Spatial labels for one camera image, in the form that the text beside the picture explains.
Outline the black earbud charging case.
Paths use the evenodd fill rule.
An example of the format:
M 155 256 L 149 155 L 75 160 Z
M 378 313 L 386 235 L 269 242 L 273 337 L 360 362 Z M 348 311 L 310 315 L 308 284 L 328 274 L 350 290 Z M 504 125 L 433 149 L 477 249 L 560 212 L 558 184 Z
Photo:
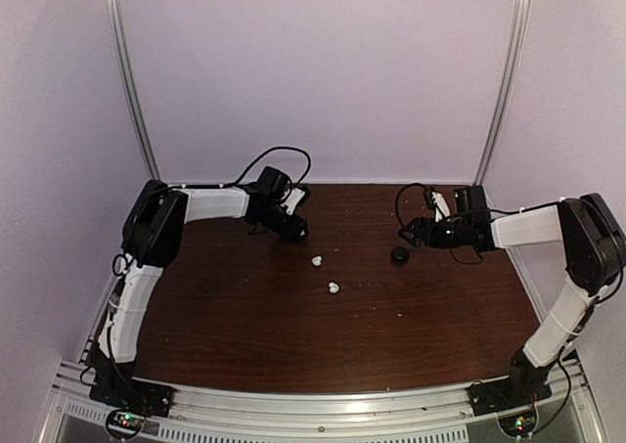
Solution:
M 411 256 L 411 252 L 408 248 L 403 246 L 395 246 L 390 252 L 390 259 L 393 263 L 404 265 Z

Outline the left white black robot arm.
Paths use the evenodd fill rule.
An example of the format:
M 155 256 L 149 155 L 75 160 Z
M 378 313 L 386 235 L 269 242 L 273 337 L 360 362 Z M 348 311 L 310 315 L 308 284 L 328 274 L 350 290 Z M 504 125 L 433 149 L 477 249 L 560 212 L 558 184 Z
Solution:
M 117 283 L 88 359 L 118 407 L 140 400 L 140 385 L 131 379 L 139 331 L 157 281 L 180 252 L 186 224 L 243 219 L 298 243 L 309 230 L 296 211 L 309 197 L 306 185 L 271 166 L 246 184 L 168 185 L 156 179 L 145 184 L 122 227 L 121 252 L 112 263 Z

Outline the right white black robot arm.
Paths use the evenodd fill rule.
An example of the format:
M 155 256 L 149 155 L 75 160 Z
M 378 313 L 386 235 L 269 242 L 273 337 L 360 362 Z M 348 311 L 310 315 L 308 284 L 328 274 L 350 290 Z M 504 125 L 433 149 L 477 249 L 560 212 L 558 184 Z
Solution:
M 562 284 L 554 290 L 554 302 L 515 353 L 502 383 L 506 402 L 521 405 L 584 331 L 595 308 L 620 288 L 625 234 L 598 193 L 505 210 L 491 206 L 480 185 L 457 188 L 450 200 L 431 186 L 420 188 L 429 214 L 398 221 L 398 236 L 408 244 L 467 247 L 477 256 L 536 247 L 559 256 Z

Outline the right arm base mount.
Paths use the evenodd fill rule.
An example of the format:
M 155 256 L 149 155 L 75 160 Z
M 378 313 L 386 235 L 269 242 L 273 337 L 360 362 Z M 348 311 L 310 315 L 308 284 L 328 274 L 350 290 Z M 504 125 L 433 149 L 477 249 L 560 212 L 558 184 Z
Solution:
M 474 381 L 467 393 L 472 412 L 476 417 L 494 415 L 499 429 L 507 437 L 530 437 L 539 427 L 537 404 L 552 396 L 552 389 L 541 382 L 534 389 L 515 389 L 510 380 Z

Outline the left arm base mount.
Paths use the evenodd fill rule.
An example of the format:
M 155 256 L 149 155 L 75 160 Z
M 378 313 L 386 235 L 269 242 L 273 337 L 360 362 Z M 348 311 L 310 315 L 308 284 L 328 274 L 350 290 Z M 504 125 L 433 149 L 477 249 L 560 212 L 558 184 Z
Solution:
M 104 428 L 114 440 L 128 441 L 147 430 L 152 418 L 167 418 L 173 403 L 171 386 L 132 379 L 131 387 L 121 384 L 111 389 L 97 381 L 89 391 L 92 401 L 105 404 Z

